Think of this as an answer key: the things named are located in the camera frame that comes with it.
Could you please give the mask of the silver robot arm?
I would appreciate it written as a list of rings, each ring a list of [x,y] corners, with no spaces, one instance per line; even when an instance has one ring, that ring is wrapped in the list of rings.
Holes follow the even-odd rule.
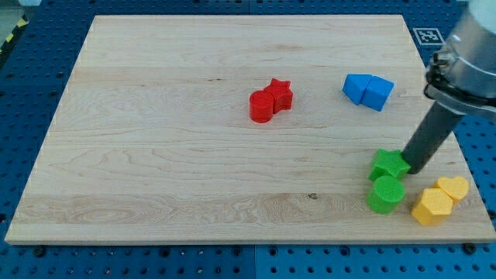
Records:
[[[424,95],[459,115],[495,120],[495,0],[472,0],[433,53]]]

